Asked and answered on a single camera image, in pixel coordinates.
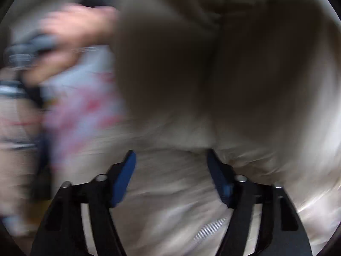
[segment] blue gripper pad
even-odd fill
[[[108,179],[111,185],[110,207],[114,208],[123,200],[130,178],[136,165],[136,154],[129,150],[121,163],[114,164],[108,171]]]
[[[221,201],[229,208],[235,208],[233,194],[236,174],[233,168],[228,164],[222,163],[213,149],[209,149],[207,153],[207,166]]]

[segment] person's arm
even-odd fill
[[[40,58],[25,73],[25,83],[36,86],[74,66],[83,47],[109,43],[116,19],[117,10],[113,7],[89,8],[69,4],[59,12],[50,13],[41,21],[40,29],[57,37],[59,49]]]

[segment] metal screw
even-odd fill
[[[281,189],[281,188],[282,188],[282,185],[281,185],[279,182],[274,182],[274,183],[273,183],[273,186],[274,186],[276,189]]]
[[[65,188],[68,188],[69,186],[71,186],[72,183],[70,181],[65,181],[63,184],[62,184],[62,188],[65,189]]]
[[[236,175],[235,180],[238,182],[246,182],[248,179],[243,175]]]
[[[105,181],[105,180],[107,180],[108,179],[108,176],[106,176],[105,174],[100,174],[100,175],[98,175],[97,177],[96,177],[96,181],[97,182],[103,182],[103,181]]]

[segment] person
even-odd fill
[[[205,166],[215,148],[249,179],[284,184],[316,255],[341,220],[341,22],[329,2],[121,0],[119,9],[67,5],[41,23],[60,48],[29,84],[76,64],[82,47],[109,44],[129,110],[60,178],[88,182],[134,149],[136,172],[112,211],[127,254],[214,255],[231,216]]]

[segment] human hand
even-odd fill
[[[81,48],[107,44],[113,37],[118,11],[113,7],[89,8],[68,4],[40,22],[40,30],[56,37],[58,49],[42,56],[25,74],[25,82],[37,85],[74,66]]]

